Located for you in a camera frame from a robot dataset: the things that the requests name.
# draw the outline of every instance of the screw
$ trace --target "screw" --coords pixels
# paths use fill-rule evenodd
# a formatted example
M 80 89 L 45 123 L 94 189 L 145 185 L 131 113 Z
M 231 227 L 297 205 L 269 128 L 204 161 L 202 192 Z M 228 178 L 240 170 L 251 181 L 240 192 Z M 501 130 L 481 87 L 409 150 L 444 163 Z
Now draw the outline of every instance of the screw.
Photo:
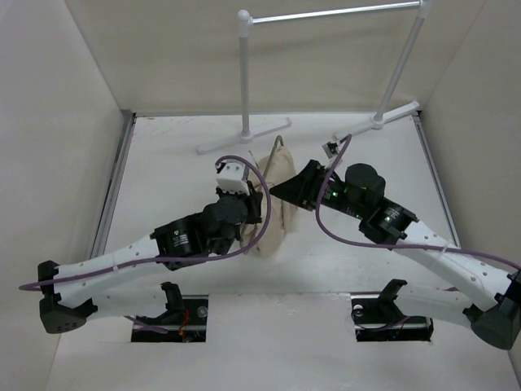
M 206 318 L 208 316 L 208 308 L 200 306 L 197 309 L 197 316 L 199 316 L 200 318 Z
M 353 308 L 353 313 L 357 318 L 360 318 L 364 314 L 364 307 L 360 304 L 356 304 Z

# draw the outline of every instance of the white pole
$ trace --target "white pole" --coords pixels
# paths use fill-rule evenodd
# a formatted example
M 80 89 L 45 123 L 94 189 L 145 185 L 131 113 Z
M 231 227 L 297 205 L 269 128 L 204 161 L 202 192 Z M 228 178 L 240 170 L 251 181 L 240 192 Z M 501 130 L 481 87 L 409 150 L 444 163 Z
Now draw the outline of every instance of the white pole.
M 398 2 L 395 4 L 383 4 L 381 6 L 366 6 L 366 7 L 352 7 L 344 8 L 342 10 L 306 12 L 304 14 L 291 14 L 280 16 L 269 16 L 267 18 L 255 18 L 253 24 L 265 24 L 273 22 L 285 22 L 288 20 L 306 20 L 316 18 L 328 18 L 331 16 L 344 16 L 351 14 L 370 14 L 381 11 L 404 11 L 415 10 L 420 7 L 421 1 L 415 2 Z
M 418 38 L 423 21 L 424 19 L 422 18 L 416 18 L 414 21 L 413 28 L 410 30 L 410 34 L 407 38 L 407 42 L 405 43 L 404 50 L 401 53 L 400 60 L 398 61 L 391 80 L 389 81 L 389 85 L 387 86 L 385 94 L 383 95 L 382 102 L 380 103 L 376 114 L 374 114 L 373 119 L 375 124 L 383 121 L 383 114 L 386 112 L 387 106 L 389 106 L 389 102 L 391 101 L 392 94 L 398 85 L 401 74 L 404 72 L 405 64 L 407 64 L 407 60 L 410 57 L 410 52 L 413 50 L 414 43 L 416 42 L 416 38 Z
M 249 42 L 248 36 L 252 26 L 252 18 L 248 11 L 241 10 L 237 14 L 239 21 L 239 70 L 241 81 L 241 111 L 243 115 L 243 129 L 241 138 L 251 138 L 250 131 L 250 92 L 249 92 Z

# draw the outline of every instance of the cable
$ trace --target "cable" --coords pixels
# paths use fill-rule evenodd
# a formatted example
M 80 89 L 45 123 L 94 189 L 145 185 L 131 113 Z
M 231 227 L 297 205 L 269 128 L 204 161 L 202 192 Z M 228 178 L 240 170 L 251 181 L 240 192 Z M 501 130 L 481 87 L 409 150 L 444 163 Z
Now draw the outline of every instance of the cable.
M 318 226 L 320 226 L 320 229 L 328 235 L 330 238 L 339 241 L 340 243 L 348 244 L 350 246 L 356 246 L 356 247 L 365 247 L 365 248 L 385 248 L 388 250 L 397 250 L 397 249 L 408 249 L 408 250 L 431 250 L 431 251 L 439 251 L 439 252 L 446 252 L 446 253 L 456 253 L 456 254 L 463 254 L 463 255 L 470 255 L 472 257 L 482 257 L 487 258 L 491 261 L 499 262 L 503 265 L 509 266 L 516 270 L 521 270 L 519 268 L 519 265 L 516 265 L 512 261 L 509 261 L 505 258 L 498 257 L 497 255 L 482 253 L 481 251 L 474 251 L 474 250 L 463 250 L 461 248 L 444 248 L 440 246 L 431 246 L 426 244 L 374 244 L 374 243 L 362 243 L 362 242 L 355 242 L 352 240 L 340 238 L 339 236 L 335 235 L 331 231 L 329 231 L 326 226 L 324 226 L 321 218 L 320 218 L 320 206 L 322 204 L 322 198 L 326 194 L 327 189 L 327 183 L 329 182 L 331 175 L 335 171 L 336 167 L 339 165 L 342 156 L 344 153 L 348 150 L 349 144 L 351 142 L 352 135 L 348 134 L 346 137 L 342 138 L 341 141 L 344 142 L 344 145 L 342 146 L 342 149 L 340 150 L 340 153 L 335 158 L 335 161 L 333 162 L 333 165 L 329 168 L 329 170 L 326 173 L 326 177 L 324 178 L 324 182 L 322 182 L 322 185 L 320 187 L 320 191 L 318 192 L 318 198 L 317 198 L 317 206 L 315 209 L 315 219 L 317 220 Z
M 123 318 L 128 319 L 133 324 L 136 324 L 138 326 L 141 326 L 138 332 L 158 332 L 159 334 L 168 334 L 169 331 L 166 328 L 162 328 L 159 326 L 151 326 L 149 324 L 146 324 L 142 322 L 141 320 L 137 320 L 136 318 L 133 318 L 132 316 L 124 316 Z
M 355 323 L 355 325 L 357 325 L 359 328 L 361 328 L 363 330 L 367 330 L 368 332 L 386 332 L 387 330 L 391 330 L 393 327 L 400 326 L 400 325 L 402 325 L 402 328 L 403 328 L 405 323 L 410 318 L 411 318 L 410 316 L 405 316 L 403 319 L 399 320 L 398 322 L 389 323 L 389 324 L 386 324 L 385 326 L 382 326 L 382 327 L 363 327 L 363 326 L 361 326 L 360 324 L 357 323 L 357 321 L 355 320 L 354 311 L 351 311 L 352 322 Z
M 186 310 L 185 311 L 185 320 L 181 323 L 181 326 L 179 326 L 179 329 L 177 330 L 177 332 L 181 336 L 183 342 L 185 341 L 186 332 L 184 332 L 182 330 L 182 328 L 186 327 L 189 320 L 190 320 L 190 312 L 188 310 Z
M 266 201 L 267 201 L 267 212 L 266 212 L 266 219 L 264 224 L 262 225 L 262 228 L 259 231 L 259 235 L 255 237 L 254 240 L 252 240 L 248 245 L 245 247 L 234 251 L 229 254 L 225 255 L 219 255 L 216 257 L 190 257 L 190 258 L 182 258 L 182 257 L 155 257 L 155 258 L 146 258 L 146 259 L 138 259 L 134 261 L 127 261 L 123 262 L 120 265 L 118 265 L 118 270 L 124 269 L 131 266 L 137 266 L 137 265 L 143 265 L 146 263 L 170 263 L 170 262 L 210 262 L 210 261 L 224 261 L 225 259 L 230 259 L 233 257 L 236 257 L 240 254 L 246 253 L 257 243 L 259 243 L 259 240 L 261 240 L 262 236 L 268 229 L 269 220 L 271 218 L 271 198 L 269 196 L 269 188 L 268 184 L 266 183 L 264 177 L 262 176 L 261 172 L 257 169 L 255 165 L 247 161 L 241 156 L 235 156 L 235 155 L 226 155 L 222 156 L 219 159 L 217 159 L 216 165 L 219 165 L 221 162 L 225 160 L 236 160 L 244 165 L 246 165 L 259 179 L 260 184 L 262 185 L 262 189 L 264 190 Z M 50 279 L 47 281 L 40 281 L 35 283 L 26 283 L 24 285 L 19 286 L 19 290 L 21 291 L 38 291 L 41 287 L 45 287 L 48 285 L 55 285 L 57 283 L 70 283 L 72 281 L 77 281 L 78 279 L 89 279 L 92 277 L 97 277 L 99 275 L 105 275 L 106 273 L 114 273 L 114 269 L 112 266 L 106 267 L 105 269 L 91 271 L 90 273 L 84 273 L 81 275 L 72 275 L 70 277 L 63 277 L 61 279 Z

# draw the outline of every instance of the horizontal bar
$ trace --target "horizontal bar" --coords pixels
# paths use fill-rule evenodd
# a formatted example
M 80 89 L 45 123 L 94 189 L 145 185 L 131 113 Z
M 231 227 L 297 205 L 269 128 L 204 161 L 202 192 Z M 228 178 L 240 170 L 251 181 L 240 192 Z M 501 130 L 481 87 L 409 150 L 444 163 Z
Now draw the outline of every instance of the horizontal bar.
M 420 1 L 417 2 L 397 2 L 396 4 L 383 4 L 381 6 L 367 6 L 367 7 L 354 7 L 344 8 L 342 10 L 331 10 L 331 11 L 317 11 L 307 12 L 304 14 L 291 14 L 291 15 L 280 15 L 280 16 L 269 16 L 267 18 L 254 18 L 253 24 L 264 24 L 273 22 L 284 22 L 286 20 L 306 20 L 313 18 L 328 18 L 330 16 L 342 16 L 351 14 L 361 13 L 373 13 L 382 11 L 404 11 L 404 10 L 415 10 L 421 5 Z

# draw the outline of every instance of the white floor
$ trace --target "white floor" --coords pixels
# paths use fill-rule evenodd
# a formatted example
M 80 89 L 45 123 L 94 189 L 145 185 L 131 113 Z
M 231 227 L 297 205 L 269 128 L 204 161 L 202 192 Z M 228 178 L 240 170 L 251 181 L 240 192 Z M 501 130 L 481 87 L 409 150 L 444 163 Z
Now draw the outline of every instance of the white floor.
M 291 114 L 294 125 L 282 136 L 297 170 L 309 159 L 325 162 L 321 145 L 333 130 L 363 116 Z M 254 116 L 252 124 L 275 117 Z M 269 153 L 274 136 L 195 154 L 197 143 L 239 130 L 238 116 L 140 118 L 107 251 L 214 202 L 217 157 L 249 156 L 248 149 L 257 159 Z M 411 117 L 356 136 L 340 176 L 357 162 L 373 165 L 387 180 L 389 198 L 449 237 Z M 356 221 L 328 210 L 323 215 L 334 232 L 363 239 Z M 435 322 L 431 344 L 358 344 L 342 292 L 380 290 L 392 278 L 448 286 L 396 254 L 334 242 L 312 213 L 301 212 L 296 231 L 271 259 L 237 257 L 134 285 L 171 280 L 185 294 L 210 293 L 207 343 L 130 344 L 131 325 L 124 319 L 87 323 L 62 336 L 48 390 L 519 389 L 505 352 L 447 323 Z

